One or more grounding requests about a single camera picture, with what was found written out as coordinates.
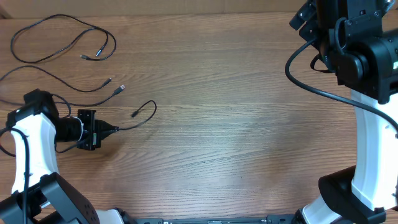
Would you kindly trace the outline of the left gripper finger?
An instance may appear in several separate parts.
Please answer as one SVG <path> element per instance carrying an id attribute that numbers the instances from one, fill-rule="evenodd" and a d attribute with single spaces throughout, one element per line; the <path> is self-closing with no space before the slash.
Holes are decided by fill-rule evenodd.
<path id="1" fill-rule="evenodd" d="M 99 130 L 100 131 L 118 131 L 119 127 L 109 124 L 103 120 L 99 120 Z"/>
<path id="2" fill-rule="evenodd" d="M 118 131 L 119 131 L 118 129 L 102 130 L 99 132 L 99 139 L 104 140 L 109 135 L 117 133 Z"/>

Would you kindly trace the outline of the black cable silver plug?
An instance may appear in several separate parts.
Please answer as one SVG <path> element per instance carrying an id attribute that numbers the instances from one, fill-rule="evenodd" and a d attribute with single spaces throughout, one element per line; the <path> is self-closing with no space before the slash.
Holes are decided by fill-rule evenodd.
<path id="1" fill-rule="evenodd" d="M 109 30 L 67 14 L 54 14 L 21 27 L 10 38 L 9 50 L 19 62 L 29 65 L 55 60 L 82 40 L 95 41 L 93 51 L 81 50 L 78 58 L 101 62 L 115 53 L 118 42 Z"/>

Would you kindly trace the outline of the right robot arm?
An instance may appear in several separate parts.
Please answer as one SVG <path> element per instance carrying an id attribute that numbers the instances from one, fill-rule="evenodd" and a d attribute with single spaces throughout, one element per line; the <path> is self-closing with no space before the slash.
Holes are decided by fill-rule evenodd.
<path id="1" fill-rule="evenodd" d="M 356 163 L 323 176 L 320 196 L 296 211 L 292 223 L 383 223 L 397 209 L 397 31 L 384 31 L 390 0 L 308 0 L 290 21 L 325 73 L 350 89 L 349 98 L 294 84 L 354 107 Z"/>

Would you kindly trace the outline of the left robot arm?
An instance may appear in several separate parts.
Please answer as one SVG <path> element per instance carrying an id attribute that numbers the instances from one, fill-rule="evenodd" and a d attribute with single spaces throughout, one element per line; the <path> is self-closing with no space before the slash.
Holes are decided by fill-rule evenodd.
<path id="1" fill-rule="evenodd" d="M 76 117 L 60 118 L 53 94 L 36 89 L 24 95 L 24 105 L 7 116 L 16 147 L 16 177 L 12 194 L 1 202 L 4 223 L 134 223 L 125 211 L 97 210 L 60 174 L 56 144 L 72 142 L 92 151 L 119 129 L 95 119 L 95 111 L 78 110 Z M 41 220 L 47 205 L 55 211 Z"/>

